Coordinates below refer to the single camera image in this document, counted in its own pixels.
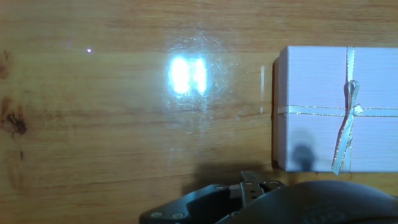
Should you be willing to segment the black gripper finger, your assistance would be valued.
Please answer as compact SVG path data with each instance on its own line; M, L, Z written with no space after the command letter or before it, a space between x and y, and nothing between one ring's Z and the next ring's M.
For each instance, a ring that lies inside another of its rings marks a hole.
M283 187L260 172L242 171L240 183L211 184L190 192L142 213L139 224L224 223L260 196Z

